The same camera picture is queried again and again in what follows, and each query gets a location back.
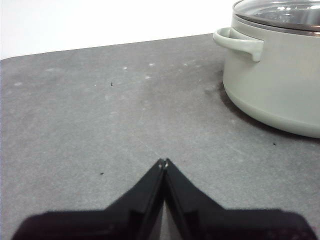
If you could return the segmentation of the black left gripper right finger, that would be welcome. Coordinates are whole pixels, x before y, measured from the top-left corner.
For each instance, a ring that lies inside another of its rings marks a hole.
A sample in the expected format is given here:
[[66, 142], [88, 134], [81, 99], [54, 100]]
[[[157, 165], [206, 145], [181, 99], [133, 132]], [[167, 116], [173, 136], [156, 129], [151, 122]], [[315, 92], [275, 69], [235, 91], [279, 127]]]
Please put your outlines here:
[[184, 240], [315, 240], [306, 219], [281, 209], [226, 209], [164, 160], [165, 202]]

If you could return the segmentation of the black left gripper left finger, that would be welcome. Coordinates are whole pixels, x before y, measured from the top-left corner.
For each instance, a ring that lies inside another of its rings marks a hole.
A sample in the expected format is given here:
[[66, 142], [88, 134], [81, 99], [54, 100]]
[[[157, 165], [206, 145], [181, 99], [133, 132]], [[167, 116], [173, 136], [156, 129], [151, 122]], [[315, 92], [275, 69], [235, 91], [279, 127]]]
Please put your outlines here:
[[14, 240], [147, 240], [162, 216], [164, 160], [102, 210], [49, 211], [26, 218]]

